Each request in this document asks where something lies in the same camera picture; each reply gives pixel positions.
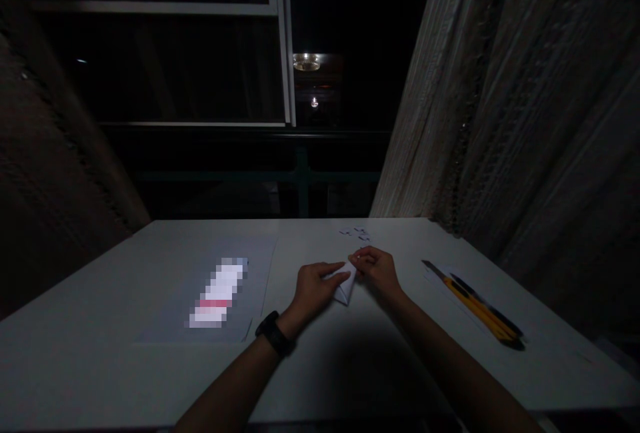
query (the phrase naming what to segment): black watch strap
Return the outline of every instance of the black watch strap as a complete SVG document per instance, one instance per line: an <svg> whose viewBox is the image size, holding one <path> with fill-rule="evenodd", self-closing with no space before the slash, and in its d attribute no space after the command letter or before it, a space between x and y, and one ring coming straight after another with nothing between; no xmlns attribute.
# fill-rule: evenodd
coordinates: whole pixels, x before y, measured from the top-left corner
<svg viewBox="0 0 640 433"><path fill-rule="evenodd" d="M280 331L280 328L275 324L276 318L278 318L278 312L272 311L267 315L258 328L255 329L255 335L260 336L263 334L265 338L271 343L273 349L278 353L281 358L287 356L293 350L294 342L287 340L287 337Z"/></svg>

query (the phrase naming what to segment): table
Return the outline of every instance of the table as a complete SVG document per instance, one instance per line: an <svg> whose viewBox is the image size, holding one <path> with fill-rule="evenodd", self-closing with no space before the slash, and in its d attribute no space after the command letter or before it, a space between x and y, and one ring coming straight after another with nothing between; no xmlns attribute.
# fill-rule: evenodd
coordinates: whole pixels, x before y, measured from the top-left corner
<svg viewBox="0 0 640 433"><path fill-rule="evenodd" d="M471 245L424 218L155 221L0 323L0 429L168 426L248 345L135 344L216 236L277 234L263 314L291 301L302 264L339 261L362 224L394 255L407 294L529 410L640 404L616 363ZM423 278L421 259L456 266L529 338L489 338ZM251 325L249 340L259 318ZM301 335L250 421L423 415L448 406L369 293L330 307Z"/></svg>

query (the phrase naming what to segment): hand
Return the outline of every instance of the hand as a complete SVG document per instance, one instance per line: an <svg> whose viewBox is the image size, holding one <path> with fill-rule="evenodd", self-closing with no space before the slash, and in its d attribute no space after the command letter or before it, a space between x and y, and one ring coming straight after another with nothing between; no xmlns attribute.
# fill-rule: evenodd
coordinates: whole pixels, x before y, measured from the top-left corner
<svg viewBox="0 0 640 433"><path fill-rule="evenodd" d="M351 255L349 261L357 268L358 275L373 287L373 292L383 302L404 293L395 273L393 257L389 253L373 246L366 246Z"/></svg>
<svg viewBox="0 0 640 433"><path fill-rule="evenodd" d="M342 268L344 262L313 263L300 268L295 295L287 312L293 314L303 324L313 320L331 301L336 288L349 278L349 272L342 272L327 280L323 276Z"/></svg>

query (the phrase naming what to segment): ceiling light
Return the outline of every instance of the ceiling light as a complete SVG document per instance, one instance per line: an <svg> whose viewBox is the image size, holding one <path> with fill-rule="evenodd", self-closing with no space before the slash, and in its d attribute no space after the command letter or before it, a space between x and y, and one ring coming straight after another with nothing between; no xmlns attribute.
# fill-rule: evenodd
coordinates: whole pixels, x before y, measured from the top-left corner
<svg viewBox="0 0 640 433"><path fill-rule="evenodd" d="M300 71L316 71L320 68L318 59L315 53L296 53L293 56L293 68Z"/></svg>

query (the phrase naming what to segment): curtain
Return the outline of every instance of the curtain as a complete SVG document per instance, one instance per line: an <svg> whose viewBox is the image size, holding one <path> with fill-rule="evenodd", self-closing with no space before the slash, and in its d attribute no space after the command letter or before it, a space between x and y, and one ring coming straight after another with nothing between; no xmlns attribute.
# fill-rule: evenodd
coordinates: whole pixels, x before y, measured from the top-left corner
<svg viewBox="0 0 640 433"><path fill-rule="evenodd" d="M0 318L149 222L24 0L0 0Z"/></svg>
<svg viewBox="0 0 640 433"><path fill-rule="evenodd" d="M638 332L640 0L427 0L372 217L427 217L589 336Z"/></svg>

